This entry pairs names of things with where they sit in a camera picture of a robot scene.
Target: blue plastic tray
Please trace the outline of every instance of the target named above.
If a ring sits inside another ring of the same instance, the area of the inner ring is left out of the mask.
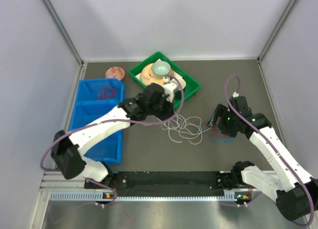
[[[107,86],[115,89],[115,96],[106,100],[97,100],[98,92]],[[124,97],[125,86],[115,78],[81,80],[70,123],[70,130],[83,127],[108,113],[119,102],[123,101]],[[119,131],[94,145],[85,156],[95,161],[112,165],[121,163],[122,154],[123,131]]]

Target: shiny metal surface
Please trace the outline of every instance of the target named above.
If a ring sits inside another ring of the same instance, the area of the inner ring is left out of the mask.
[[[50,202],[42,229],[297,229],[273,202],[261,195],[245,208],[217,202],[117,202],[102,209],[94,203]],[[67,217],[58,224],[62,215]]]

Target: white wall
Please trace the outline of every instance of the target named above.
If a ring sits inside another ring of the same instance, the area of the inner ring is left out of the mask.
[[[0,19],[0,228],[23,229],[79,66],[40,0],[0,0]]]
[[[259,56],[289,0],[51,0],[84,60]]]
[[[263,61],[289,150],[318,177],[318,0],[299,0]]]

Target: gray table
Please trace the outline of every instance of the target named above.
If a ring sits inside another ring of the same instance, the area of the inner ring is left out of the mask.
[[[239,61],[176,61],[176,63],[201,83],[201,89],[184,104],[181,115],[199,116],[207,120],[218,103],[225,103],[224,83],[232,74],[241,77],[240,94],[246,96],[253,113],[262,112],[271,121],[278,133],[264,82],[256,60]],[[106,70],[121,66],[126,76],[126,97],[134,97],[143,91],[128,74],[137,62],[88,63],[85,79],[104,77]],[[229,94],[236,90],[237,82],[229,85]],[[115,171],[220,171],[230,170],[237,161],[249,160],[262,170],[271,170],[260,151],[247,138],[238,134],[226,144],[218,144],[204,137],[199,145],[187,140],[172,142],[167,131],[160,126],[134,125],[124,132],[124,154],[121,165]]]

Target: green plastic basket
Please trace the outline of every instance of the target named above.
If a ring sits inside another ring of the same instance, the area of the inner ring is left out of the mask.
[[[172,62],[170,59],[168,59],[163,53],[156,52],[153,55],[151,55],[149,58],[141,62],[140,64],[136,65],[132,69],[129,70],[129,74],[133,77],[133,79],[139,83],[143,88],[146,88],[146,86],[136,78],[136,75],[141,73],[141,71],[144,69],[145,66],[148,64],[154,63],[158,59],[161,59],[162,61],[166,61],[170,64],[172,69],[181,75],[183,79],[186,82],[186,87],[184,89],[184,100],[186,101],[191,96],[193,96],[200,88],[201,84],[198,83],[195,79],[193,79],[189,74],[187,74],[184,70],[182,70],[180,67],[178,67],[174,62]],[[175,100],[174,102],[174,108],[177,108],[180,105],[181,100]]]

